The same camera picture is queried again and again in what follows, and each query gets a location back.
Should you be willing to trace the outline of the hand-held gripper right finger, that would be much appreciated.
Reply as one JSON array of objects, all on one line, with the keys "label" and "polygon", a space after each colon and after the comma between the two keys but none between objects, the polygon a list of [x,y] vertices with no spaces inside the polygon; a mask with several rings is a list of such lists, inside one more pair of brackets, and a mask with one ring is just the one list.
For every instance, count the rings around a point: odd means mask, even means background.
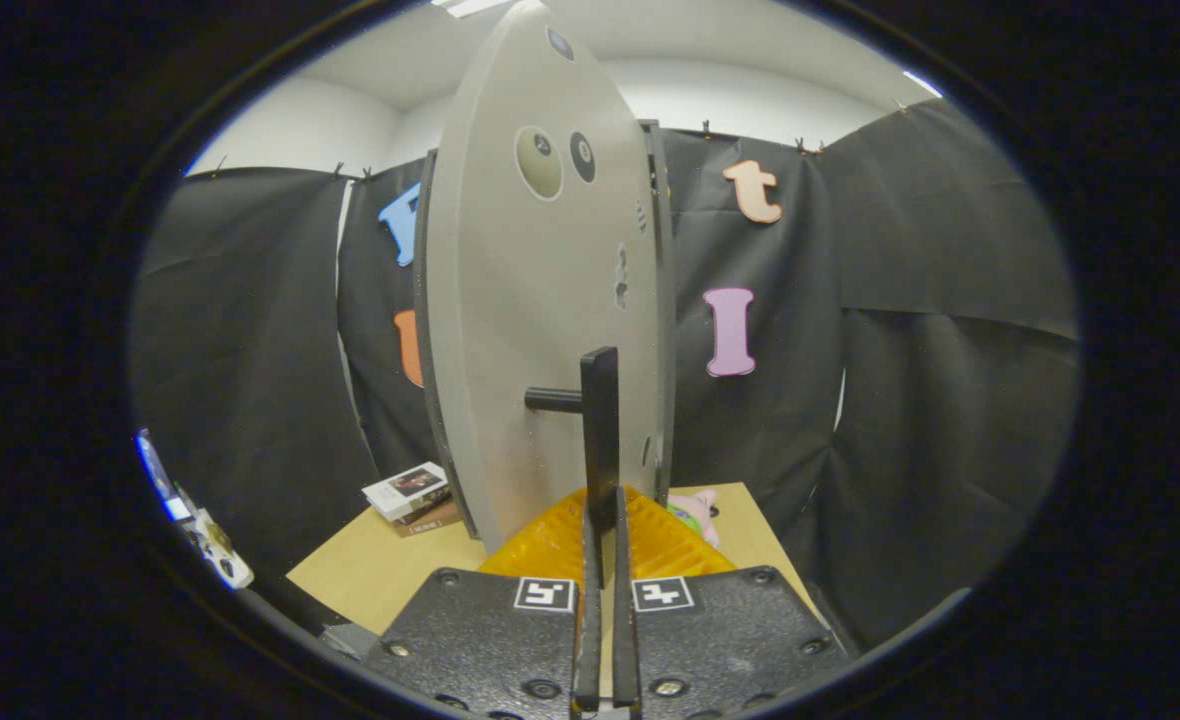
[{"label": "hand-held gripper right finger", "polygon": [[851,662],[776,567],[736,568],[657,500],[616,500],[612,701],[631,719],[746,719]]}]

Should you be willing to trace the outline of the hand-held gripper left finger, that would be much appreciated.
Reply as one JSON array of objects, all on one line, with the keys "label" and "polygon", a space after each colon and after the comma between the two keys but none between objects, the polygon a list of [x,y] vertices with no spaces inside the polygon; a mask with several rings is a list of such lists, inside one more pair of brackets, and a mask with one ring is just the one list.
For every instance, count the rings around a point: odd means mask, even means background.
[{"label": "hand-held gripper left finger", "polygon": [[427,706],[484,719],[581,719],[599,701],[598,565],[575,491],[476,571],[439,568],[366,652]]}]

